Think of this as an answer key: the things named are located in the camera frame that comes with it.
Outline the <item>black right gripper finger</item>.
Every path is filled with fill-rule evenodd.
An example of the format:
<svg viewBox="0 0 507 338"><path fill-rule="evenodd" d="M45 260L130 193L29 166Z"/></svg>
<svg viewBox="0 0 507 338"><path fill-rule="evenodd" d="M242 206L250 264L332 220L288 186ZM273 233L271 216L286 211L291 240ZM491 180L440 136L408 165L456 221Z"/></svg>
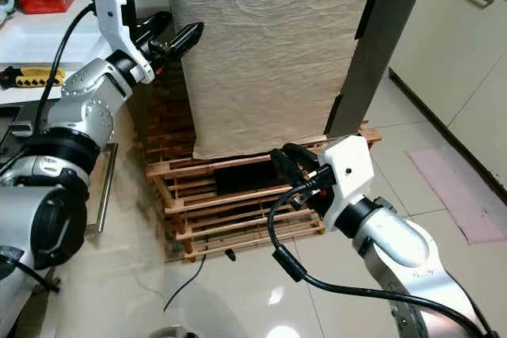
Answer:
<svg viewBox="0 0 507 338"><path fill-rule="evenodd" d="M318 171L320 167L322 167L318 154L309 150L306 146L287 142L284 145L284 154L286 154L301 171Z"/></svg>
<svg viewBox="0 0 507 338"><path fill-rule="evenodd" d="M309 171L301 171L300 168L284 154L283 147L281 147L281 149L271 150L271 159L276 166L276 171L284 177L293 188L298 188L303 194L308 193L307 175Z"/></svg>

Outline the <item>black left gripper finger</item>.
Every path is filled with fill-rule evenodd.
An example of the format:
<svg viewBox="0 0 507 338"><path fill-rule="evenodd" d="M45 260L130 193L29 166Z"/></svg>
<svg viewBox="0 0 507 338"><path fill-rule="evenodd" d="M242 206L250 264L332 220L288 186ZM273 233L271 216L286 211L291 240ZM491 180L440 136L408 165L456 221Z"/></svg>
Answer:
<svg viewBox="0 0 507 338"><path fill-rule="evenodd" d="M182 27L173 39L167 42L167 56L179 59L187 55L189 50L193 49L202 38L204 28L204 22L195 22Z"/></svg>
<svg viewBox="0 0 507 338"><path fill-rule="evenodd" d="M160 37L171 24L173 24L173 13L170 11L153 13L139 24L139 39Z"/></svg>

